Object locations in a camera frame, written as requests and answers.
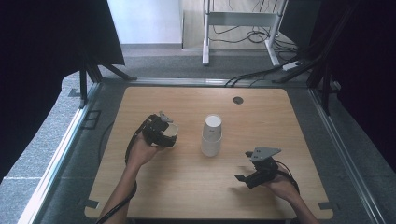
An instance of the cup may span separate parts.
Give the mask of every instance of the cup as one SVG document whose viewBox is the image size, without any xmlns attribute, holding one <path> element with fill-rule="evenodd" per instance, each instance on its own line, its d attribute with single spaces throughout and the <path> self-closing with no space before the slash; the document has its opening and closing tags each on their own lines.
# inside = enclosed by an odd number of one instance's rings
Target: cup
<svg viewBox="0 0 396 224">
<path fill-rule="evenodd" d="M 168 137 L 173 137 L 173 136 L 177 135 L 177 132 L 178 132 L 177 125 L 174 123 L 170 123 L 168 128 L 165 131 L 163 131 L 163 135 L 168 136 Z"/>
<path fill-rule="evenodd" d="M 202 136 L 209 142 L 216 142 L 221 138 L 221 117 L 219 115 L 208 115 L 205 119 Z"/>
<path fill-rule="evenodd" d="M 202 131 L 201 151 L 208 157 L 219 154 L 221 149 L 221 118 L 219 115 L 208 115 Z"/>
</svg>

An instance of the metal frame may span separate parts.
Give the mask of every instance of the metal frame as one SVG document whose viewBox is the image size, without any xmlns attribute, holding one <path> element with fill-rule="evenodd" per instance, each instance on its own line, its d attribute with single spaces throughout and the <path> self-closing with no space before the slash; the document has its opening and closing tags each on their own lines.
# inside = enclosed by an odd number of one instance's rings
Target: metal frame
<svg viewBox="0 0 396 224">
<path fill-rule="evenodd" d="M 88 96 L 90 98 L 92 98 L 97 93 L 99 85 L 101 84 L 92 84 L 90 92 L 88 93 Z M 42 205 L 44 204 L 47 194 L 55 181 L 56 175 L 61 169 L 64 158 L 66 157 L 67 152 L 70 150 L 73 140 L 78 132 L 78 128 L 83 121 L 85 115 L 87 114 L 91 103 L 92 101 L 88 102 L 84 107 L 79 108 L 75 116 L 72 118 L 72 121 L 67 128 L 66 133 L 61 140 L 61 143 L 56 149 L 46 171 L 44 172 L 40 182 L 35 188 L 35 192 L 33 193 L 25 209 L 23 210 L 23 213 L 18 221 L 19 224 L 33 223 L 35 221 L 35 218 Z"/>
<path fill-rule="evenodd" d="M 206 2 L 205 11 L 205 38 L 203 45 L 202 64 L 209 65 L 209 26 L 260 26 L 272 27 L 270 38 L 265 40 L 265 47 L 271 58 L 273 66 L 279 66 L 279 60 L 273 49 L 276 33 L 279 30 L 280 22 L 285 11 L 288 0 L 283 0 L 277 13 L 258 13 L 258 12 L 215 12 L 210 11 L 210 0 Z"/>
<path fill-rule="evenodd" d="M 371 191 L 368 189 L 363 177 L 361 176 L 361 172 L 356 167 L 355 162 L 353 162 L 352 158 L 349 155 L 348 149 L 344 144 L 343 139 L 341 138 L 338 130 L 336 129 L 334 123 L 332 122 L 332 118 L 328 115 L 327 111 L 325 111 L 321 106 L 320 96 L 317 92 L 312 89 L 309 89 L 309 93 L 314 101 L 314 104 L 318 110 L 318 113 L 325 125 L 327 131 L 329 132 L 329 136 L 334 143 L 335 149 L 340 156 L 341 162 L 345 165 L 346 172 L 348 173 L 355 190 L 357 191 L 359 197 L 361 198 L 361 203 L 363 204 L 368 216 L 370 217 L 372 223 L 382 224 L 387 223 L 381 212 L 379 211 L 377 202 Z"/>
<path fill-rule="evenodd" d="M 207 79 L 207 78 L 139 78 L 136 81 L 130 81 L 129 83 L 135 84 L 136 86 L 185 86 L 185 87 L 223 87 L 225 83 L 227 83 L 228 79 Z M 237 87 L 248 87 L 251 81 L 241 80 L 238 82 Z M 100 83 L 93 83 L 90 88 L 89 98 L 94 97 L 94 95 L 98 92 Z M 261 80 L 256 82 L 255 87 L 257 88 L 305 88 L 306 85 L 304 83 L 273 83 L 272 81 Z M 355 187 L 355 190 L 358 192 L 358 195 L 361 198 L 362 204 L 366 209 L 366 212 L 373 223 L 386 223 L 384 220 L 379 208 L 377 206 L 377 202 L 375 201 L 372 193 L 368 189 L 365 184 L 358 168 L 354 164 L 351 159 L 348 149 L 345 146 L 343 139 L 339 135 L 337 129 L 332 123 L 332 119 L 330 116 L 326 114 L 326 112 L 321 107 L 320 97 L 315 92 L 315 90 L 309 89 L 309 93 L 314 101 L 314 104 L 318 110 L 318 113 L 329 132 L 329 135 L 334 143 L 334 146 L 339 153 L 340 159 L 342 163 L 346 167 L 346 171 L 351 178 L 351 181 Z M 38 183 L 35 192 L 32 195 L 29 203 L 25 207 L 21 218 L 18 223 L 33 223 L 35 218 L 41 209 L 44 201 L 47 197 L 47 194 L 52 186 L 55 176 L 58 174 L 61 165 L 65 159 L 66 154 L 68 153 L 71 144 L 76 137 L 78 128 L 83 121 L 86 113 L 91 107 L 93 101 L 88 101 L 86 106 L 80 108 L 76 115 L 73 117 L 72 122 L 70 123 L 64 138 L 62 139 L 60 145 L 55 151 L 52 160 L 49 163 L 49 166 Z"/>
</svg>

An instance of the human hand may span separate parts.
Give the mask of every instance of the human hand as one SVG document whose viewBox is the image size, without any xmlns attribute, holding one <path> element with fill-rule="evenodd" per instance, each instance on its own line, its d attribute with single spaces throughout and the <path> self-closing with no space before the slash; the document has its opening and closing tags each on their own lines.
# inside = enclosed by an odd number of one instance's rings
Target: human hand
<svg viewBox="0 0 396 224">
<path fill-rule="evenodd" d="M 285 173 L 288 172 L 280 165 L 278 166 L 278 170 Z M 294 197 L 299 196 L 297 189 L 283 175 L 276 175 L 272 181 L 265 182 L 262 185 L 270 189 L 277 197 L 288 202 Z"/>
<path fill-rule="evenodd" d="M 130 150 L 127 166 L 140 168 L 140 166 L 149 162 L 161 149 L 163 148 L 148 145 L 143 134 L 139 133 Z"/>
</svg>

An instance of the metal stand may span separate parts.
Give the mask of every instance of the metal stand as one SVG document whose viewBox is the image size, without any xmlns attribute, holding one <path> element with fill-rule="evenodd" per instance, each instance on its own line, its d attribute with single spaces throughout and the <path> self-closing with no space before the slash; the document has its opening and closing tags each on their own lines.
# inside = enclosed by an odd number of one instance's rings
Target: metal stand
<svg viewBox="0 0 396 224">
<path fill-rule="evenodd" d="M 265 40 L 265 46 L 271 57 L 274 66 L 279 66 L 279 60 L 276 57 L 274 49 L 272 48 L 276 33 L 282 20 L 283 12 L 285 11 L 287 0 L 282 1 L 282 5 L 277 13 L 246 13 L 246 12 L 211 12 L 210 0 L 206 1 L 205 11 L 205 38 L 203 46 L 203 65 L 209 65 L 209 26 L 260 26 L 272 27 L 270 38 Z"/>
<path fill-rule="evenodd" d="M 99 83 L 102 81 L 103 76 L 99 70 L 97 64 L 101 64 L 117 76 L 121 77 L 126 81 L 137 80 L 137 77 L 131 77 L 123 73 L 120 69 L 107 63 L 103 63 L 98 59 L 93 59 L 88 55 L 87 52 L 80 53 L 81 66 L 79 68 L 79 84 L 80 84 L 80 105 L 79 108 L 83 108 L 88 103 L 88 93 L 87 93 L 87 72 L 90 76 L 92 82 Z"/>
</svg>

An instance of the wooden tabletop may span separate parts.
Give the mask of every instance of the wooden tabletop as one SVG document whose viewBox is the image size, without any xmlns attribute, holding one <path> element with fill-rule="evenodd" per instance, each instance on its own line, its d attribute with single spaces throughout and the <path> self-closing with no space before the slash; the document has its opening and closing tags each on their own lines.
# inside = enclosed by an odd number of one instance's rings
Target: wooden tabletop
<svg viewBox="0 0 396 224">
<path fill-rule="evenodd" d="M 234 97 L 243 103 L 236 104 Z M 105 154 L 86 207 L 87 217 L 98 217 L 125 167 L 131 136 L 151 114 L 159 111 L 178 126 L 177 143 L 159 152 L 140 170 L 138 189 L 128 217 L 288 219 L 290 205 L 265 187 L 249 189 L 234 175 L 250 175 L 253 164 L 245 156 L 255 147 L 276 147 L 274 156 L 291 170 L 301 195 L 317 218 L 332 217 L 321 210 L 328 198 L 301 128 L 284 90 L 240 88 L 131 87 L 123 96 Z M 205 117 L 222 119 L 220 153 L 201 152 Z"/>
</svg>

